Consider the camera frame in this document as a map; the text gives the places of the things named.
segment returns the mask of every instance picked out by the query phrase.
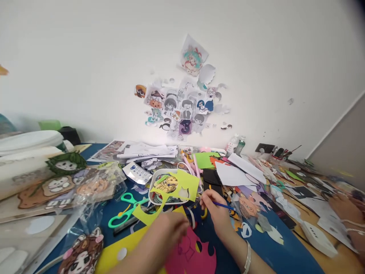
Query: green paper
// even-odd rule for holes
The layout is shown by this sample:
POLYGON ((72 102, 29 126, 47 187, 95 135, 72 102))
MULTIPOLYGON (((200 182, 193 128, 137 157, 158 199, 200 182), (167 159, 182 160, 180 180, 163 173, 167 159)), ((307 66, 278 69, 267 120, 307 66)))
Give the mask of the green paper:
POLYGON ((202 152, 195 153, 195 158, 197 159, 198 168, 214 168, 214 165, 210 161, 210 156, 220 157, 218 152, 202 152))
POLYGON ((301 179, 301 178, 299 178, 298 176, 296 176, 293 172, 291 172, 291 171, 288 171, 288 170, 286 170, 285 171, 290 177, 292 177, 293 179, 296 179, 296 180, 298 180, 298 181, 301 181, 301 182, 303 182, 304 183, 304 181, 301 179))

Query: white wall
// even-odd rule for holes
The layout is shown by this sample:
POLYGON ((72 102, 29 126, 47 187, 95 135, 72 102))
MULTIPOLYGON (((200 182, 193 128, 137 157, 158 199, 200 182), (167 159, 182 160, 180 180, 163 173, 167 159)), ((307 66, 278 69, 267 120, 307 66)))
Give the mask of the white wall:
POLYGON ((144 125, 136 84, 174 77, 190 33, 226 83, 227 116, 188 144, 223 147, 237 132, 306 157, 365 89, 365 43, 337 0, 0 2, 0 112, 21 130, 40 119, 76 127, 84 140, 166 142, 144 125), (156 74, 150 75, 151 68, 156 74), (287 101, 293 98, 294 103, 287 101))

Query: teal object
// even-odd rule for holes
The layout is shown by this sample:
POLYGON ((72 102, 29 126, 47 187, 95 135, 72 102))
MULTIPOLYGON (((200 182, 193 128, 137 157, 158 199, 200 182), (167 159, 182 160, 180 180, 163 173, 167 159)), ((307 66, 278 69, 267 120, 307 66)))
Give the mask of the teal object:
POLYGON ((109 220, 109 222, 108 222, 108 227, 109 227, 109 228, 114 229, 114 228, 117 228, 117 227, 119 227, 120 225, 124 224, 126 221, 128 221, 128 220, 130 219, 130 216, 132 215, 133 211, 136 209, 137 205, 139 205, 139 204, 140 204, 140 205, 143 205, 143 204, 145 204, 145 203, 149 202, 149 199, 144 199, 144 200, 142 200, 142 201, 137 201, 136 199, 134 199, 134 197, 133 197, 132 193, 126 192, 126 193, 124 193, 124 194, 121 196, 121 201, 123 201, 123 202, 128 202, 128 203, 130 203, 130 204, 133 204, 133 207, 132 207, 130 210, 128 210, 128 211, 126 211, 126 212, 124 212, 122 215, 119 215, 119 214, 118 214, 117 216, 114 216, 113 218, 111 218, 111 219, 109 220), (117 225, 113 225, 113 222, 114 222, 115 220, 120 220, 120 219, 122 219, 122 218, 124 218, 124 217, 126 217, 124 221, 122 221, 121 223, 119 223, 119 224, 117 224, 117 225))
POLYGON ((0 114, 0 134, 17 131, 14 125, 4 115, 0 114))

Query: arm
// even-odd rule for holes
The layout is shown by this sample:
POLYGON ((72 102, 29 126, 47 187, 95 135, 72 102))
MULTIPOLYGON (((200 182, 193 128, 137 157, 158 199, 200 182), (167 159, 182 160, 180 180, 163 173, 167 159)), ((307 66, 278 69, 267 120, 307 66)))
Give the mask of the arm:
MULTIPOLYGON (((226 249, 232 255, 236 264, 242 271, 245 271, 244 265, 247 259, 248 246, 233 229, 229 217, 228 210, 224 207, 216 206, 212 201, 227 205, 225 199, 214 190, 206 190, 200 200, 202 209, 210 212, 214 223, 214 230, 220 238, 226 249)), ((251 263, 249 274, 275 273, 260 257, 251 249, 251 263)))
POLYGON ((181 213, 160 214, 137 247, 108 274, 155 274, 175 245, 186 236, 188 219, 181 213))
MULTIPOLYGON (((349 220, 359 225, 365 225, 361 212, 361 210, 365 209, 365 206, 359 200, 352 197, 347 198, 342 194, 335 194, 332 198, 329 198, 328 202, 341 220, 349 220)), ((354 248, 359 252, 360 261, 365 265, 365 228, 351 224, 347 221, 343 222, 343 224, 346 229, 364 231, 364 235, 361 235, 356 231, 347 231, 347 233, 351 237, 354 248)))

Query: hand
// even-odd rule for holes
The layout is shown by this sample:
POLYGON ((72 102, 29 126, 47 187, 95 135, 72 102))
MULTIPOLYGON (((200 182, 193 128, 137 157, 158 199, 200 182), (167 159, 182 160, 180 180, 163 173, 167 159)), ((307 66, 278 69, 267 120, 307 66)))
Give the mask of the hand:
POLYGON ((334 194, 328 202, 341 220, 350 220, 359 224, 364 223, 362 212, 345 195, 334 194))
POLYGON ((200 199, 200 205, 202 209, 205 207, 209 210, 214 223, 214 230, 217 236, 222 240, 224 236, 227 236, 230 232, 234 232, 231 220, 229 219, 229 212, 227 208, 215 205, 213 202, 217 202, 223 205, 227 205, 225 199, 214 190, 204 191, 202 198, 200 199))
POLYGON ((157 273, 166 261, 170 251, 186 236, 189 220, 181 213, 161 213, 133 251, 138 264, 147 269, 143 273, 157 273))

